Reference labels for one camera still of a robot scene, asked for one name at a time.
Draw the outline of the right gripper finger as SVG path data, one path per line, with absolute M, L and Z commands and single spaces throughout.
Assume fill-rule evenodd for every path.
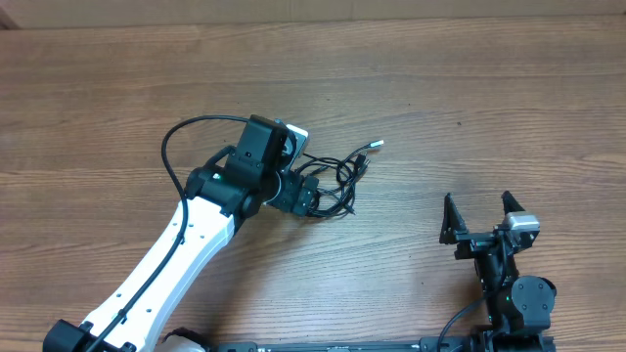
M 452 194 L 448 193 L 444 197 L 443 221 L 439 236 L 442 244 L 458 243 L 469 233 L 465 220 L 461 216 Z
M 510 191 L 504 191 L 501 195 L 503 209 L 506 214 L 511 212 L 523 212 L 524 208 L 517 202 Z

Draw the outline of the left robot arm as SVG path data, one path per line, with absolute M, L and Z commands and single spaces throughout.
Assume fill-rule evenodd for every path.
M 308 144 L 307 131 L 252 115 L 237 145 L 226 146 L 185 184 L 169 224 L 121 286 L 76 326 L 57 321 L 42 349 L 152 351 L 165 323 L 203 267 L 268 204 L 303 216 L 317 179 L 291 167 Z

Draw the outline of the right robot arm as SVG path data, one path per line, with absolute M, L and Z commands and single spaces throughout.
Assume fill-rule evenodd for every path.
M 543 335 L 551 326 L 558 291 L 549 280 L 522 276 L 514 261 L 540 233 L 538 217 L 505 191 L 503 221 L 490 232 L 472 233 L 450 194 L 444 198 L 439 236 L 456 247 L 457 260 L 471 259 L 482 295 L 456 313 L 436 339 L 438 351 L 554 351 L 554 340 Z M 489 325 L 471 329 L 467 337 L 446 334 L 466 314 L 485 306 Z

